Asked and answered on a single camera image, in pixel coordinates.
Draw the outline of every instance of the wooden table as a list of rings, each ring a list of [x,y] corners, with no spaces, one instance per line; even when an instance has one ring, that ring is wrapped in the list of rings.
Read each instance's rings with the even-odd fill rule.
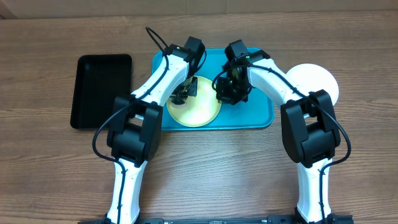
[[[336,117],[353,145],[331,169],[333,212],[356,223],[398,219],[398,12],[311,12],[0,21],[0,223],[76,223],[111,205],[114,166],[96,157],[93,131],[70,127],[76,63],[86,54],[130,54],[133,87],[150,75],[157,47],[189,35],[207,48],[243,39],[287,71],[319,64],[340,87]],[[110,154],[105,135],[101,152]],[[342,142],[336,159],[343,156]],[[291,214],[296,165],[266,129],[163,133],[141,191],[142,217]]]

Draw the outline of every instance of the cream colored plate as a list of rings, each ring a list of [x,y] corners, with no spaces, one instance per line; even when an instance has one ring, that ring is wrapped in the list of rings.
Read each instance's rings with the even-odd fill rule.
[[[176,122],[191,128],[208,124],[216,118],[221,103],[216,99],[216,91],[211,87],[212,81],[198,77],[198,94],[188,96],[183,105],[175,105],[167,100],[167,109]]]

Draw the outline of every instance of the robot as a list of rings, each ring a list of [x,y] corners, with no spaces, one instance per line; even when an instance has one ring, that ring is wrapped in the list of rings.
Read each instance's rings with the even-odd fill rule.
[[[230,43],[225,49],[228,61],[213,81],[213,88],[218,100],[232,105],[246,102],[251,89],[258,88],[280,108],[284,147],[298,170],[299,200],[295,215],[226,220],[139,219],[142,176],[160,143],[162,106],[170,97],[181,103],[187,96],[196,96],[194,74],[204,52],[205,46],[194,37],[189,37],[183,47],[167,46],[162,63],[148,81],[131,95],[115,99],[114,114],[107,121],[107,145],[114,157],[107,160],[115,162],[113,201],[102,220],[86,223],[354,223],[352,215],[331,213],[328,203],[329,166],[342,162],[333,162],[335,148],[341,141],[339,126],[333,122],[333,105],[338,98],[333,75],[310,64],[296,66],[285,74],[263,50],[249,53],[242,40]],[[128,119],[133,117],[143,119],[142,126],[129,123]],[[317,121],[306,125],[307,117],[317,117]],[[96,150],[95,140],[95,153],[104,157]]]

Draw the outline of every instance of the tabletop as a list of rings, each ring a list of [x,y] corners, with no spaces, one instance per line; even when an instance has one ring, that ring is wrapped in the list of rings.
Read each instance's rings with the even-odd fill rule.
[[[208,49],[242,39],[285,72],[301,63],[328,69],[353,145],[331,168],[332,212],[396,223],[398,11],[0,20],[0,223],[69,224],[108,211],[114,165],[93,153],[94,131],[70,127],[76,65],[86,54],[129,54],[138,88],[158,51],[145,26],[168,43],[191,35]],[[110,155],[105,139],[98,145]],[[335,159],[345,152],[342,141]],[[144,174],[141,217],[293,214],[298,197],[275,108],[265,129],[163,133]]]

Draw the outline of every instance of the blue mat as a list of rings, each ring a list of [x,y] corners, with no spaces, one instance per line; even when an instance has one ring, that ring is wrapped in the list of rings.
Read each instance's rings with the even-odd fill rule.
[[[260,49],[254,47],[248,48],[249,52],[258,50]],[[227,58],[224,54],[224,49],[206,49],[206,51],[206,62],[195,75],[213,80],[222,71],[221,66],[225,64]],[[162,52],[158,52],[152,59],[152,73],[156,71],[161,62]],[[272,101],[256,88],[250,92],[248,102],[239,102],[234,106],[222,104],[217,117],[212,122],[198,128],[189,128],[177,123],[169,114],[166,105],[162,106],[164,106],[162,119],[163,131],[266,128],[272,123],[275,116]]]

